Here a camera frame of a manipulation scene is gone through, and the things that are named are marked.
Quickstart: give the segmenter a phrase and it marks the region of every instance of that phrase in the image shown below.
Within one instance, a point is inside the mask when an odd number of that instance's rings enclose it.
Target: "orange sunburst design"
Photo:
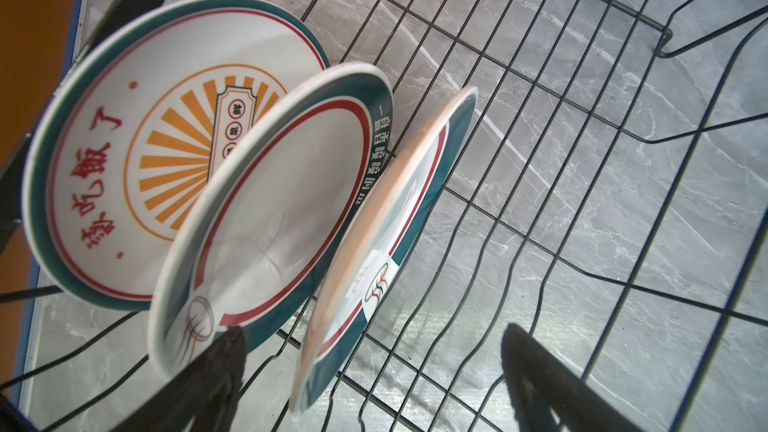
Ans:
[[[144,229],[172,240],[226,155],[285,93],[269,73],[241,65],[198,72],[166,93],[126,158],[126,198]],[[142,146],[131,156],[134,143]]]

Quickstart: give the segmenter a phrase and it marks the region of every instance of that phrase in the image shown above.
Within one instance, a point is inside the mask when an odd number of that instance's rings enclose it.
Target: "white plate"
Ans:
[[[275,101],[328,60],[262,0],[186,0],[122,27],[63,81],[24,171],[24,230],[63,288],[149,308],[211,174]]]
[[[381,173],[392,120],[383,72],[334,66],[259,121],[197,200],[150,307],[149,350],[169,377],[218,332],[248,350],[309,296]]]
[[[347,229],[317,298],[290,409],[317,400],[360,338],[448,179],[477,102],[466,87],[388,165]]]

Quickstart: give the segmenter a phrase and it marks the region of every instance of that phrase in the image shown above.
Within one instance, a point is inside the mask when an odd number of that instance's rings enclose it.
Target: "gray marble surface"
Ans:
[[[94,29],[111,1],[88,0],[84,36]],[[312,3],[270,1],[298,16]],[[395,410],[416,377],[413,368],[418,369],[424,360],[424,374],[447,388],[485,333],[509,280],[498,320],[483,346],[462,368],[453,396],[435,425],[435,430],[467,430],[475,417],[470,409],[480,408],[501,373],[499,342],[506,323],[530,328],[540,291],[542,309],[534,337],[573,372],[582,373],[691,141],[688,136],[643,143],[622,133],[611,145],[615,126],[634,101],[626,130],[638,137],[658,140],[695,130],[734,47],[757,21],[673,59],[655,60],[638,90],[660,34],[642,23],[633,27],[633,17],[615,8],[603,17],[606,6],[600,0],[514,0],[506,14],[509,0],[396,1],[410,3],[415,15],[407,14],[401,20],[402,10],[386,0],[317,0],[306,23],[331,62],[375,62],[388,75],[396,87],[395,140],[412,136],[465,83],[480,89],[476,119],[484,110],[486,115],[448,182],[464,199],[442,194],[408,265],[370,328],[371,338],[362,342],[347,374],[369,389],[383,368],[373,393]],[[645,0],[620,1],[639,9]],[[685,1],[648,0],[644,12],[665,23]],[[671,23],[674,37],[666,49],[683,46],[766,3],[768,0],[696,0],[675,16]],[[429,26],[433,20],[436,27]],[[479,57],[472,48],[456,43],[456,35],[475,50],[484,50],[486,56]],[[509,64],[511,60],[512,72],[504,72],[498,62]],[[767,61],[768,30],[764,30],[736,63],[707,125],[766,111]],[[532,88],[534,80],[544,88]],[[558,99],[562,95],[567,102]],[[584,110],[593,108],[614,125],[588,117]],[[629,293],[594,363],[588,384],[644,430],[670,426],[719,317],[717,312],[669,296],[715,308],[725,305],[768,202],[767,133],[763,120],[701,135],[638,271],[636,284],[645,289]],[[610,156],[580,216],[574,218],[609,149]],[[514,195],[508,200],[513,188]],[[460,221],[470,198],[475,207]],[[494,225],[496,216],[502,221]],[[524,244],[514,231],[529,234],[532,242]],[[453,246],[431,293],[405,328],[454,233]],[[547,250],[559,248],[564,261],[556,261],[542,287],[553,260]],[[767,264],[768,252],[764,252],[736,306],[737,311],[763,320],[768,320]],[[457,310],[475,269],[477,277],[465,305],[428,356],[433,341]],[[76,348],[121,316],[67,295],[40,299],[37,308],[41,331],[37,364]],[[302,318],[294,333],[299,339],[306,319]],[[29,417],[44,427],[112,384],[146,354],[145,329],[146,314],[139,314],[77,359],[34,379]],[[391,348],[401,334],[397,357],[384,366],[388,350],[379,343]],[[273,338],[251,353],[246,373],[255,370],[281,343]],[[767,349],[768,332],[762,325],[731,320],[684,428],[765,430]],[[296,357],[297,351],[289,346],[258,377],[240,402],[233,430],[269,430],[273,426],[288,397]],[[62,430],[107,430],[161,385],[145,365]],[[403,406],[403,417],[426,430],[443,397],[435,385],[419,378]],[[280,430],[319,430],[329,399],[327,390],[302,417],[286,418]],[[363,399],[340,384],[333,395],[329,430],[358,430]],[[474,430],[492,430],[489,424],[502,430],[517,429],[504,387],[493,391],[482,416]],[[367,430],[388,430],[392,425],[392,418],[371,403],[363,409],[362,418]],[[405,430],[402,425],[395,428]]]

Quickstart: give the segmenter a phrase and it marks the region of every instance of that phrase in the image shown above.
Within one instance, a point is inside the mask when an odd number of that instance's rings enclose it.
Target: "plate label graphic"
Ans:
[[[205,297],[197,296],[187,306],[184,334],[174,359],[188,364],[194,357],[195,346],[206,342],[214,332],[214,311]]]
[[[166,93],[125,159],[125,195],[137,222],[173,240],[208,180],[285,94],[271,74],[242,65],[198,72]]]

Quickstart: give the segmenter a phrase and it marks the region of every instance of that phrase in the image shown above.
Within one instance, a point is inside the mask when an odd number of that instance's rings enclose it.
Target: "plate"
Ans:
[[[317,400],[360,338],[448,179],[477,103],[451,99],[388,165],[336,251],[299,354],[290,409]]]
[[[170,244],[226,155],[328,66],[262,0],[186,0],[121,28],[60,85],[24,171],[24,230],[64,289],[149,308]]]
[[[150,307],[149,350],[167,377],[227,327],[248,351],[320,282],[381,173],[392,92],[375,66],[308,80],[248,133],[171,246]]]

